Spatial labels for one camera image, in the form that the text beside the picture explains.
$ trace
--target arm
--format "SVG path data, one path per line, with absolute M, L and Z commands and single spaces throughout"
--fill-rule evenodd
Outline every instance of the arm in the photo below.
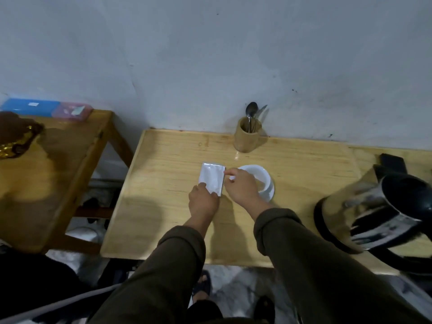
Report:
M 191 218 L 169 230 L 134 275 L 100 307 L 97 323 L 181 323 L 206 257 L 204 236 L 219 207 L 205 183 L 189 194 Z
M 250 174 L 226 174 L 236 176 L 225 188 L 255 221 L 258 250 L 270 257 L 305 323 L 429 323 L 387 283 L 301 225 L 293 211 L 262 200 Z

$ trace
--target wooden table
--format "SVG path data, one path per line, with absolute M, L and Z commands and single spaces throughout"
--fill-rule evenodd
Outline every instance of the wooden table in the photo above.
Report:
M 227 168 L 263 166 L 275 183 L 272 202 L 293 209 L 316 234 L 316 202 L 356 181 L 364 171 L 355 153 L 361 148 L 343 143 L 263 138 L 260 147 L 246 154 L 237 152 L 232 143 L 233 136 L 227 134 L 145 131 L 105 236 L 102 256 L 146 259 L 165 232 L 190 217 L 188 193 L 198 183 L 202 162 Z M 364 150 L 361 165 L 370 168 L 374 152 L 373 148 Z M 206 263 L 271 267 L 269 258 L 257 251 L 253 225 L 223 190 L 206 236 Z M 376 273 L 397 273 L 368 252 L 353 257 Z
M 133 153 L 112 117 L 105 110 L 94 110 L 82 123 L 28 117 L 46 130 L 23 156 L 0 161 L 0 239 L 30 253 L 99 253 L 100 245 L 64 233 L 106 143 L 131 164 Z

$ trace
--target white cup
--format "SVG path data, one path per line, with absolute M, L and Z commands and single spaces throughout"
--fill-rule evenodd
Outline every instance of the white cup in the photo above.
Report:
M 252 174 L 255 179 L 260 180 L 264 183 L 264 188 L 258 191 L 260 196 L 263 196 L 270 188 L 271 178 L 267 170 L 264 169 L 264 167 L 261 167 L 260 165 L 245 165 L 239 167 L 239 169 L 247 171 L 249 174 Z M 235 179 L 235 176 L 230 176 L 230 180 L 233 179 Z

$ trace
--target white sachet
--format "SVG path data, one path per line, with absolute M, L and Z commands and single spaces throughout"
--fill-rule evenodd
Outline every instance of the white sachet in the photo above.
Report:
M 220 196 L 222 193 L 224 170 L 225 166 L 203 162 L 198 183 L 204 182 L 210 193 L 216 192 Z

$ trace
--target blue box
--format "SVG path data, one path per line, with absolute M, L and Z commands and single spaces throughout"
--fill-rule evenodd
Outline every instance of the blue box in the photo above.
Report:
M 60 106 L 60 101 L 14 99 L 6 100 L 1 111 L 11 111 L 19 115 L 52 117 L 52 112 Z

